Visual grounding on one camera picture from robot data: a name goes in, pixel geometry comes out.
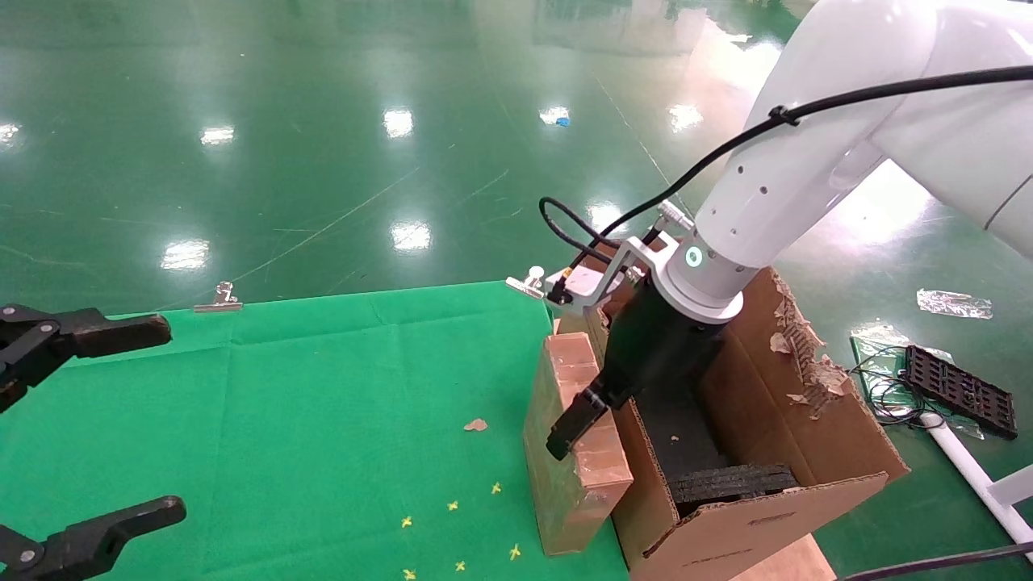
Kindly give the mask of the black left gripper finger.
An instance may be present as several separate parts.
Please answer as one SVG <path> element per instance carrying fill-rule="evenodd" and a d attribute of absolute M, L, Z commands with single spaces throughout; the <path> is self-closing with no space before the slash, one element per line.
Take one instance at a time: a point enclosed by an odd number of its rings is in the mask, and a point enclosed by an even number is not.
<path fill-rule="evenodd" d="M 43 541 L 1 526 L 2 580 L 88 580 L 106 574 L 133 538 L 186 519 L 186 504 L 169 495 L 67 526 Z"/>
<path fill-rule="evenodd" d="M 52 313 L 19 304 L 1 312 L 1 412 L 71 359 L 150 349 L 171 342 L 160 314 L 111 320 L 96 308 Z"/>

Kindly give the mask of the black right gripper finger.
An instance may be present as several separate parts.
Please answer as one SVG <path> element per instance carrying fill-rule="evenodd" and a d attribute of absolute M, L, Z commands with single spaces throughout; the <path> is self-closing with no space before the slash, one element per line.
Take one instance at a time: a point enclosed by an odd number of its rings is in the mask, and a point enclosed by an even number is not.
<path fill-rule="evenodd" d="M 573 445 L 608 411 L 608 402 L 599 394 L 597 386 L 581 390 L 550 428 L 546 439 L 550 456 L 557 461 L 566 458 Z"/>

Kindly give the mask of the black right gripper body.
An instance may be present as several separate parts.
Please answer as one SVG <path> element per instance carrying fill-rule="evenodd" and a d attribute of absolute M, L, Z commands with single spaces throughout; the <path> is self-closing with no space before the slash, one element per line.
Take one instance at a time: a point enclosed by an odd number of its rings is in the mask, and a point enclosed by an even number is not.
<path fill-rule="evenodd" d="M 611 319 L 597 399 L 619 409 L 649 387 L 687 372 L 723 324 L 679 312 L 652 282 L 641 282 Z"/>

